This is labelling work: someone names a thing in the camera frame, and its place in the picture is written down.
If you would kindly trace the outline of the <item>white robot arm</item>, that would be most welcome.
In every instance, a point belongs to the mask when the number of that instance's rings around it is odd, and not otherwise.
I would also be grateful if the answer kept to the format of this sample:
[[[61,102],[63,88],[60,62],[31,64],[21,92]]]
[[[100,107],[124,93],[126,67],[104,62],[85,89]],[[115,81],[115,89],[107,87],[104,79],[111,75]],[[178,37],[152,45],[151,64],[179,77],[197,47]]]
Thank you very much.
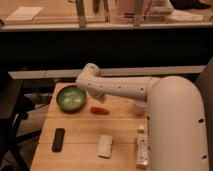
[[[147,104],[150,171],[210,171],[204,102],[188,79],[103,77],[88,63],[76,84],[95,99],[110,94]]]

